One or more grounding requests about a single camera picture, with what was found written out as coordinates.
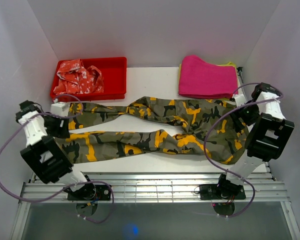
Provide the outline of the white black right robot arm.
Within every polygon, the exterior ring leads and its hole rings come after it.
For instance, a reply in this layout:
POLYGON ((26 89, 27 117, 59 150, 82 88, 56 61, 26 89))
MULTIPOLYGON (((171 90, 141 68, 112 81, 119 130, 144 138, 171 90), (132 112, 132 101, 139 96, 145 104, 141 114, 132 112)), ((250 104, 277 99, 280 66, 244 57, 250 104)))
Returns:
POLYGON ((251 94, 251 100, 244 104, 241 96, 235 96, 235 102, 240 107, 230 114, 234 129, 238 133, 245 126, 252 126, 244 149, 247 158, 238 160, 229 171, 220 177, 216 185, 216 194, 227 199, 234 193, 234 187, 242 186, 258 166, 270 160, 278 159, 294 128, 294 122, 287 120, 280 106, 283 94, 268 83, 259 83, 251 94))

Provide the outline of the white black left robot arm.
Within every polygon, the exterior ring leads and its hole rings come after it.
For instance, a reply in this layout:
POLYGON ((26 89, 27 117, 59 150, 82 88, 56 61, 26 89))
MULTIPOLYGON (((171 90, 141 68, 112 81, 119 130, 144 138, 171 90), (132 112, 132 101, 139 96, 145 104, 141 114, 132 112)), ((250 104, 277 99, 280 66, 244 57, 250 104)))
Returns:
POLYGON ((24 126, 26 145, 20 151, 32 171, 45 184, 62 183, 70 187, 64 191, 70 195, 90 200, 96 195, 96 187, 87 175, 74 170, 74 165, 55 138, 70 137, 66 102, 52 104, 55 112, 44 112, 41 105, 26 100, 19 104, 20 111, 15 114, 17 123, 24 126))

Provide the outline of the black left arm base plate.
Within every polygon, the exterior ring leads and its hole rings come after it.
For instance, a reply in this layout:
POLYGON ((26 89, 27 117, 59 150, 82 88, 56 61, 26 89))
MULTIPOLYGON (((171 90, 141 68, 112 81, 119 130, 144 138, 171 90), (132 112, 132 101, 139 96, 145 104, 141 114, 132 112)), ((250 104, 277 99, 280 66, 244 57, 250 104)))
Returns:
POLYGON ((67 200, 69 201, 109 201, 111 199, 110 190, 105 184, 91 183, 84 185, 77 191, 67 189, 64 192, 67 193, 67 200))

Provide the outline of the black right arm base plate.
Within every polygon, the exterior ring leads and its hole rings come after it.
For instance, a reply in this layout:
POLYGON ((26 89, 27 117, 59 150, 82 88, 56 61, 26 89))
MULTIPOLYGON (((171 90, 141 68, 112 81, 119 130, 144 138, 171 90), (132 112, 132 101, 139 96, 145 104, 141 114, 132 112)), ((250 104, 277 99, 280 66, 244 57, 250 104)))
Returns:
POLYGON ((225 187, 220 184, 202 184, 198 194, 201 200, 245 200, 246 194, 242 185, 225 187))

